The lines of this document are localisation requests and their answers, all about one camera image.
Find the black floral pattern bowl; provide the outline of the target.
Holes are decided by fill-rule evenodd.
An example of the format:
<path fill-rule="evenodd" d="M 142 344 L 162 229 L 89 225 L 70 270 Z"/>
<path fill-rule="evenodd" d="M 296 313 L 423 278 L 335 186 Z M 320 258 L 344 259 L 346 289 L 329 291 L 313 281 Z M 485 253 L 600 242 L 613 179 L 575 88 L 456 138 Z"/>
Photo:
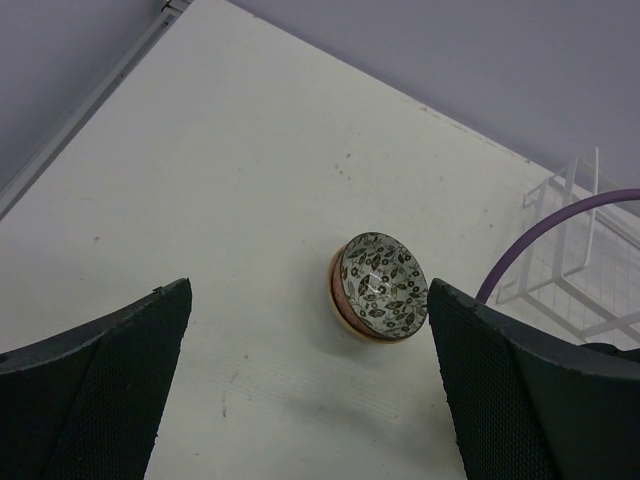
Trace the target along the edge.
<path fill-rule="evenodd" d="M 427 319 L 429 284 L 413 254 L 379 232 L 357 235 L 333 272 L 339 309 L 354 327 L 371 336 L 407 339 Z"/>

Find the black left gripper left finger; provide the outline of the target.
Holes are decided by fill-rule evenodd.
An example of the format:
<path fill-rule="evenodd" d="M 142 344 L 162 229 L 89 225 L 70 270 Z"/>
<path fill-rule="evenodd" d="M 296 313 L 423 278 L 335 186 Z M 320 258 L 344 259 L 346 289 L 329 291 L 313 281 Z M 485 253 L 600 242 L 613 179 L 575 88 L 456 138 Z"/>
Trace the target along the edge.
<path fill-rule="evenodd" d="M 2 353 L 2 478 L 144 478 L 191 309 L 179 279 Z"/>

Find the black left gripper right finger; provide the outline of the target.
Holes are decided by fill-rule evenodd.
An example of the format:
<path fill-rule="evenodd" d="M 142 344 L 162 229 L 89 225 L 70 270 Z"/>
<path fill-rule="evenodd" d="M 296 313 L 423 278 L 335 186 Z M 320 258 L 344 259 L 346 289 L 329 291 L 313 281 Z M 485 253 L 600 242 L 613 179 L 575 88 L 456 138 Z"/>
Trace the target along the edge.
<path fill-rule="evenodd" d="M 467 478 L 638 478 L 638 350 L 571 344 L 440 279 L 428 314 Z"/>

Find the white leaf pattern bowl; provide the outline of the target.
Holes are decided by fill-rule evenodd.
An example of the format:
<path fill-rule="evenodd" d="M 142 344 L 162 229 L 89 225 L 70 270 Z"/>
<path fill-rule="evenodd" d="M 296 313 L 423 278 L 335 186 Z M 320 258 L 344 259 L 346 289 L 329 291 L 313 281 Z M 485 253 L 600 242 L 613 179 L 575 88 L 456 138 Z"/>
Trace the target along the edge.
<path fill-rule="evenodd" d="M 385 339 L 385 338 L 379 338 L 379 337 L 371 336 L 367 333 L 364 333 L 361 330 L 354 328 L 348 322 L 347 318 L 342 314 L 341 310 L 339 309 L 339 305 L 336 301 L 336 297 L 334 295 L 333 272 L 336 265 L 339 263 L 340 257 L 342 256 L 342 253 L 345 250 L 345 248 L 346 246 L 343 245 L 341 248 L 339 248 L 335 252 L 335 254 L 333 255 L 333 257 L 329 262 L 329 266 L 327 270 L 327 277 L 326 277 L 327 294 L 328 294 L 329 304 L 331 305 L 334 315 L 347 331 L 349 331 L 351 334 L 355 335 L 362 341 L 372 342 L 372 343 L 381 344 L 381 345 L 393 345 L 393 344 L 398 344 L 400 342 L 403 342 L 403 339 Z"/>

